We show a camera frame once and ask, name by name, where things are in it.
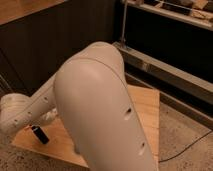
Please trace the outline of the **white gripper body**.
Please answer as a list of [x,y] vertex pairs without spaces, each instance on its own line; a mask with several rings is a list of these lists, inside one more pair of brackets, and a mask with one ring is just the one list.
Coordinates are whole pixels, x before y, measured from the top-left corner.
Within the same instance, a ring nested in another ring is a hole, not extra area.
[[51,124],[57,117],[58,117],[57,109],[53,108],[49,112],[41,115],[40,117],[32,121],[30,124],[28,124],[26,127],[24,127],[24,130],[28,130],[33,126],[47,126]]

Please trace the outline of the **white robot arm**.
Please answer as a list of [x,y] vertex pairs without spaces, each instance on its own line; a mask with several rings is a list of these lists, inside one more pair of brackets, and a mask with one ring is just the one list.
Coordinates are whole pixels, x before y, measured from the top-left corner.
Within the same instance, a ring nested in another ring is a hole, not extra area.
[[94,42],[32,96],[3,96],[0,132],[15,134],[53,109],[91,171],[159,171],[115,46]]

